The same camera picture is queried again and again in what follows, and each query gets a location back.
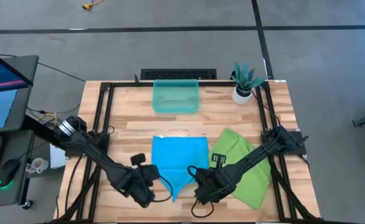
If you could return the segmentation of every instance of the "potted plant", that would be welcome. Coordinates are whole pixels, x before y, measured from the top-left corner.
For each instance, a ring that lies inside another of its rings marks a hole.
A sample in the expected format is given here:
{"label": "potted plant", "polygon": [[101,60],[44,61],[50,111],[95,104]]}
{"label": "potted plant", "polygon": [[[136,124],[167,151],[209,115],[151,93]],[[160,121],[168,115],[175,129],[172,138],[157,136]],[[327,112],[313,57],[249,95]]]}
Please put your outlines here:
{"label": "potted plant", "polygon": [[234,92],[232,93],[232,99],[238,104],[247,103],[252,96],[252,89],[260,86],[265,77],[255,78],[253,80],[254,69],[248,72],[247,62],[244,63],[242,71],[239,65],[234,63],[234,71],[231,74],[231,79],[236,83]]}

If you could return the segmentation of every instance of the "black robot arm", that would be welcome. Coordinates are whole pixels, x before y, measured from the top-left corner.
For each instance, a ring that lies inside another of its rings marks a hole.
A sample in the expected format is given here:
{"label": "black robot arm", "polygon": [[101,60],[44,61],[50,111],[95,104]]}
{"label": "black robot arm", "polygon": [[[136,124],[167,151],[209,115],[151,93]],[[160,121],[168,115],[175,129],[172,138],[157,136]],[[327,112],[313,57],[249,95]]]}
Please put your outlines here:
{"label": "black robot arm", "polygon": [[[279,126],[264,133],[264,143],[235,164],[222,167],[225,156],[213,154],[212,160],[217,162],[216,168],[188,167],[188,172],[199,185],[195,190],[196,200],[203,205],[207,202],[219,202],[235,190],[242,176],[252,167],[269,155],[289,150],[295,146],[301,146],[306,139],[307,137],[304,137],[297,141],[284,127]],[[192,174],[192,168],[196,169],[195,175]]]}
{"label": "black robot arm", "polygon": [[146,208],[154,199],[154,193],[149,187],[159,178],[159,171],[155,165],[141,165],[145,161],[144,154],[131,158],[137,168],[124,166],[114,162],[103,150],[101,145],[108,144],[107,133],[87,133],[85,121],[77,116],[67,118],[55,129],[61,145],[67,150],[81,149],[89,158],[107,174],[111,186],[123,196],[132,196],[141,207]]}

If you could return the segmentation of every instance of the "white mug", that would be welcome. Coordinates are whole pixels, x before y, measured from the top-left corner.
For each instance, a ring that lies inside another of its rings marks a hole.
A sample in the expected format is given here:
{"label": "white mug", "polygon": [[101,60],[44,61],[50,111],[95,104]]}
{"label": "white mug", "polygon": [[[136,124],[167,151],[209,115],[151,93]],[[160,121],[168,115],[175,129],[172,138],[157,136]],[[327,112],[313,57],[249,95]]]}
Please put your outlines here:
{"label": "white mug", "polygon": [[45,159],[35,158],[32,164],[26,164],[26,172],[28,173],[38,173],[41,174],[49,166],[49,163]]}

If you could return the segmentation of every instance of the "green cloth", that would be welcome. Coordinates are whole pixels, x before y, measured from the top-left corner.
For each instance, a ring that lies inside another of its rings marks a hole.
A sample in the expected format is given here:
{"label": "green cloth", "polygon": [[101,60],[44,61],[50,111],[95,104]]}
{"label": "green cloth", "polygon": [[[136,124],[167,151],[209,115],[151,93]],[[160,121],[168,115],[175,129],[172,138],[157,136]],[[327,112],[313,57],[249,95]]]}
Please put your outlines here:
{"label": "green cloth", "polygon": [[[225,129],[210,151],[209,167],[216,167],[216,162],[211,161],[213,153],[227,156],[223,164],[226,166],[235,164],[254,149],[255,147],[240,134]],[[243,175],[232,195],[252,208],[259,209],[270,184],[270,175],[270,164],[264,159]]]}

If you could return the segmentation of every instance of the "white paper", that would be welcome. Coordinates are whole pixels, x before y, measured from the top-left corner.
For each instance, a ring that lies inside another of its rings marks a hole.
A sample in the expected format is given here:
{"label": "white paper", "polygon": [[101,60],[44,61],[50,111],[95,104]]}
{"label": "white paper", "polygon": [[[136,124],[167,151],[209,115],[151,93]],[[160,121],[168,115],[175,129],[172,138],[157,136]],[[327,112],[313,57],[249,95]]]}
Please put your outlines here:
{"label": "white paper", "polygon": [[50,144],[50,164],[51,169],[56,169],[66,165],[65,151]]}

